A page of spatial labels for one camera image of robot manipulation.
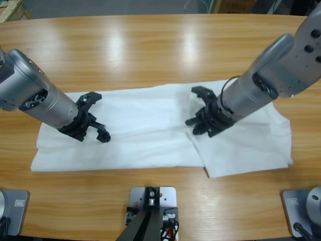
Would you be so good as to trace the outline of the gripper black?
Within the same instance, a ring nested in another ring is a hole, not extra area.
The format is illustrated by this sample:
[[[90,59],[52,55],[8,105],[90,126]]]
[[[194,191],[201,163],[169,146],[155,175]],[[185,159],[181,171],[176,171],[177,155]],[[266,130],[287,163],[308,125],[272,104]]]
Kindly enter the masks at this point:
[[[209,110],[207,107],[201,108],[196,117],[185,121],[187,126],[194,126],[193,135],[202,135],[207,133],[211,138],[222,131],[232,127],[235,121],[223,115],[223,113],[215,108]]]
[[[96,117],[84,109],[79,109],[73,121],[69,125],[60,128],[59,132],[82,142],[87,134],[88,127],[97,129],[98,141],[108,143],[111,140],[105,126],[96,122]]]

